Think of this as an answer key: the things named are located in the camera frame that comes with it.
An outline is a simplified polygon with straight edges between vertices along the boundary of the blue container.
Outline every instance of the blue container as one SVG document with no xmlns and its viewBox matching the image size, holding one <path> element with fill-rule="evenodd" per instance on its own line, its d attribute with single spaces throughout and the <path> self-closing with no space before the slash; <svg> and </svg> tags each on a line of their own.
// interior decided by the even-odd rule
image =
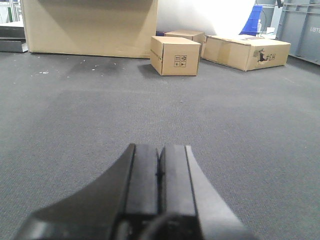
<svg viewBox="0 0 320 240">
<path fill-rule="evenodd" d="M 156 31 L 156 32 L 155 32 L 155 35 L 156 35 L 156 36 L 160 36 L 160 37 L 164 37 L 164 36 L 165 36 L 165 33 L 162 32 L 162 31 Z"/>
<path fill-rule="evenodd" d="M 255 36 L 258 34 L 258 22 L 260 19 L 262 8 L 263 8 L 262 5 L 253 6 L 249 19 L 240 33 L 241 35 L 246 34 L 246 35 Z"/>
</svg>

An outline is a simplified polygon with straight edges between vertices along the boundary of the large cardboard box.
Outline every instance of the large cardboard box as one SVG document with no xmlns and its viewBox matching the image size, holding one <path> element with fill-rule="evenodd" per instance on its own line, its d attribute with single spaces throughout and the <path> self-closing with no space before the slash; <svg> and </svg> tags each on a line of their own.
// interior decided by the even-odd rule
<svg viewBox="0 0 320 240">
<path fill-rule="evenodd" d="M 243 71 L 285 65 L 291 44 L 250 35 L 206 36 L 202 57 Z"/>
<path fill-rule="evenodd" d="M 21 1 L 29 51 L 149 58 L 158 0 Z"/>
</svg>

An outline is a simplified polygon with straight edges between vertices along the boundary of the black cable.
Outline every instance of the black cable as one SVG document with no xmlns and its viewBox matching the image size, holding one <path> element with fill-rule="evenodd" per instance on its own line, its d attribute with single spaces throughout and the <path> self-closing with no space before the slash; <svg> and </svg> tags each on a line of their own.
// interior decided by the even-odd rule
<svg viewBox="0 0 320 240">
<path fill-rule="evenodd" d="M 263 12 L 263 14 L 264 14 L 264 26 L 263 26 L 263 30 L 262 30 L 261 33 L 260 33 L 260 37 L 261 37 L 262 33 L 265 31 L 266 25 L 267 25 L 267 15 L 266 15 L 266 13 L 265 13 L 265 11 L 264 11 L 264 7 L 262 7 L 262 12 Z"/>
<path fill-rule="evenodd" d="M 142 232 L 138 240 L 154 240 L 156 239 L 157 233 L 162 229 L 169 221 L 181 220 L 181 216 L 174 212 L 162 214 L 155 218 Z"/>
</svg>

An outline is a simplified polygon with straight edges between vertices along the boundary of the open cardboard box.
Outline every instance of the open cardboard box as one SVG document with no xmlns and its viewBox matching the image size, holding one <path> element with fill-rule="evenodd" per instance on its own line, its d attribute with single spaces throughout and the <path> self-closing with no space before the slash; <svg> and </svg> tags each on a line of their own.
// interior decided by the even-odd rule
<svg viewBox="0 0 320 240">
<path fill-rule="evenodd" d="M 158 0 L 24 0 L 33 53 L 149 58 Z"/>
</svg>

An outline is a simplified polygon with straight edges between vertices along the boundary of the cardboard box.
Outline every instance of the cardboard box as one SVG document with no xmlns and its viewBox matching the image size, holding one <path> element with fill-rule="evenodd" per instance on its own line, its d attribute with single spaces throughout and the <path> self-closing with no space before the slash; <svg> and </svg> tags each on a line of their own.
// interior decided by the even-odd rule
<svg viewBox="0 0 320 240">
<path fill-rule="evenodd" d="M 250 35 L 232 38 L 207 36 L 202 57 L 229 67 L 249 71 L 285 65 L 291 44 Z"/>
<path fill-rule="evenodd" d="M 183 37 L 153 36 L 151 64 L 162 76 L 196 76 L 201 44 Z"/>
<path fill-rule="evenodd" d="M 149 58 L 158 0 L 21 1 L 29 51 Z"/>
<path fill-rule="evenodd" d="M 177 30 L 166 32 L 164 36 L 185 38 L 200 44 L 203 44 L 205 40 L 205 33 L 202 31 Z"/>
</svg>

